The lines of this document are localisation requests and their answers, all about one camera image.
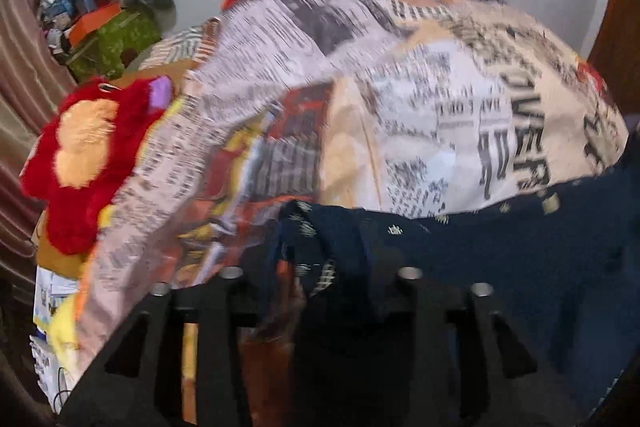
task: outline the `wooden door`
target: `wooden door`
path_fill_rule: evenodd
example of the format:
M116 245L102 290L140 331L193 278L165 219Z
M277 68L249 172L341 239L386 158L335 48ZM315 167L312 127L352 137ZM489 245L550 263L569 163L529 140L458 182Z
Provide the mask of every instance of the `wooden door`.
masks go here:
M623 114L640 113L640 0L609 0L588 62Z

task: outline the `stuffed toy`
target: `stuffed toy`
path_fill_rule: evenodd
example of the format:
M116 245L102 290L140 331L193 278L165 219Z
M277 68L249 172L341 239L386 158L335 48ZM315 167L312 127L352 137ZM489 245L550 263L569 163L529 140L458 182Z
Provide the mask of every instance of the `stuffed toy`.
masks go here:
M98 213L130 175L170 94L167 77L136 80L126 89L97 78L69 95L45 126L20 179L28 196L48 202L47 237L62 253L93 246Z

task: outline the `satin curtain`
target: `satin curtain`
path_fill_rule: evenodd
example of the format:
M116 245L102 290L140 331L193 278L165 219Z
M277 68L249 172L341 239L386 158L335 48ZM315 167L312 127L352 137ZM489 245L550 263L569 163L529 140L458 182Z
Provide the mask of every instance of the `satin curtain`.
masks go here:
M43 126L75 81L52 57L36 19L40 0L0 0L0 277L33 287L30 237L43 204L18 174Z

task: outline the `silver bolt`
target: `silver bolt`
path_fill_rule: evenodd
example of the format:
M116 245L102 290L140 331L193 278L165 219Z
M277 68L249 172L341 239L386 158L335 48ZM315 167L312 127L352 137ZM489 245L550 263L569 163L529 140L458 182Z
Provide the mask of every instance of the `silver bolt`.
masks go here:
M488 297L494 292L494 287L488 282L476 282L471 285L471 291L477 297Z
M422 270L415 266L402 266L402 268L398 270L398 277L407 281L422 279Z
M242 277L242 268L239 266L225 266L222 270L220 270L220 277L222 279L238 279Z
M151 295L154 297L164 297L171 291L171 286L169 286L166 282L157 282L154 284L153 288L151 288Z

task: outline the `navy blue clothing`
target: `navy blue clothing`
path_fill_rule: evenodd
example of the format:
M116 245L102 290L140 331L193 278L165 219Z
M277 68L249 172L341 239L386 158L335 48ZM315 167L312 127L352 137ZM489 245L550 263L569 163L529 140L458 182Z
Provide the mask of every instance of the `navy blue clothing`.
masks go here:
M384 318L384 286L401 266L454 285L491 283L588 411L640 348L638 154L630 143L599 177L439 218L289 203L272 261L302 267L310 299L328 292L313 317L327 325ZM327 268L339 291L318 285Z

